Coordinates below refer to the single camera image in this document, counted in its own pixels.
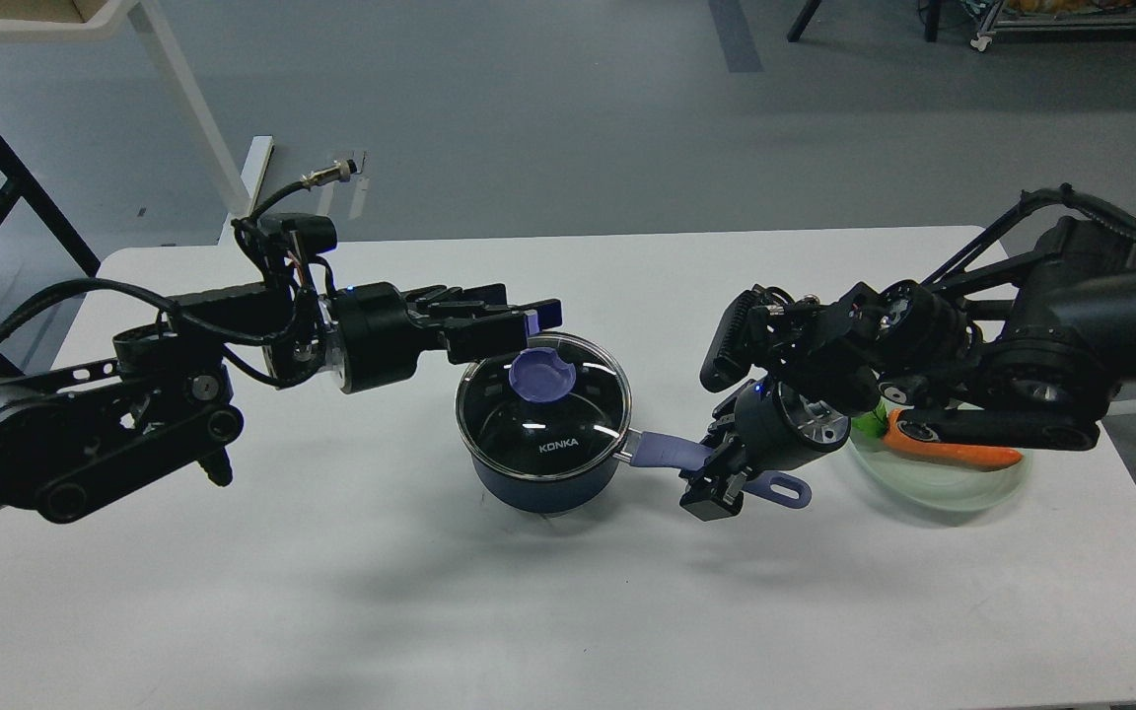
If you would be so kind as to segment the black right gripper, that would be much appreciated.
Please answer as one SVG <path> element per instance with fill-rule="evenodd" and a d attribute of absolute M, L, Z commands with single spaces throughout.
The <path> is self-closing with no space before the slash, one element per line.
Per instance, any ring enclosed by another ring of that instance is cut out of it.
<path fill-rule="evenodd" d="M 820 400 L 808 400 L 772 378 L 747 381 L 711 412 L 704 442 L 722 442 L 694 471 L 682 471 L 682 510 L 711 523 L 743 511 L 755 471 L 794 471 L 840 451 L 849 441 L 849 417 Z"/>

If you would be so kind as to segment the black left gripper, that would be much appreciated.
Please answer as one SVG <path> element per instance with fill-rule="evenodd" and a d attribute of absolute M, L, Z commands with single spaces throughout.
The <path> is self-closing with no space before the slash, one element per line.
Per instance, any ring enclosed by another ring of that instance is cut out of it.
<path fill-rule="evenodd" d="M 443 319 L 442 331 L 427 319 Z M 445 350 L 451 364 L 518 354 L 562 323 L 560 300 L 510 304 L 502 283 L 339 289 L 329 295 L 329 370 L 346 394 L 375 390 L 414 377 L 423 352 Z"/>

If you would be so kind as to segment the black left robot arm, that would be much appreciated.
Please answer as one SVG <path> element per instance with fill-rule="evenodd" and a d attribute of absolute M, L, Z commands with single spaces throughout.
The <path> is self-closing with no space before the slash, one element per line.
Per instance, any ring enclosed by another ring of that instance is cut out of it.
<path fill-rule="evenodd" d="M 254 282 L 162 296 L 122 279 L 62 279 L 0 324 L 0 342 L 73 296 L 112 292 L 154 318 L 112 339 L 112 356 L 35 376 L 0 378 L 0 509 L 75 523 L 198 463 L 227 486 L 227 448 L 244 431 L 229 370 L 276 390 L 331 371 L 343 392 L 414 377 L 419 356 L 451 364 L 518 354 L 563 323 L 558 300 L 510 303 L 506 284 L 339 289 L 325 253 L 328 216 L 279 212 L 302 190 L 353 179 L 360 162 L 304 174 L 231 222 Z"/>

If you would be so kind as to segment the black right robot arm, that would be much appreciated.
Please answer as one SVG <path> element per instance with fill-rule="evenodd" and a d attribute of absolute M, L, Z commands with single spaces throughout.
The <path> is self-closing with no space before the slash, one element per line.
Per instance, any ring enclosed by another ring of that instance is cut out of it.
<path fill-rule="evenodd" d="M 857 283 L 829 303 L 752 286 L 722 311 L 700 384 L 725 399 L 682 463 L 680 507 L 737 516 L 745 494 L 792 509 L 795 470 L 851 421 L 924 445 L 1087 451 L 1136 381 L 1136 217 L 1070 184 L 1025 190 L 925 279 Z"/>

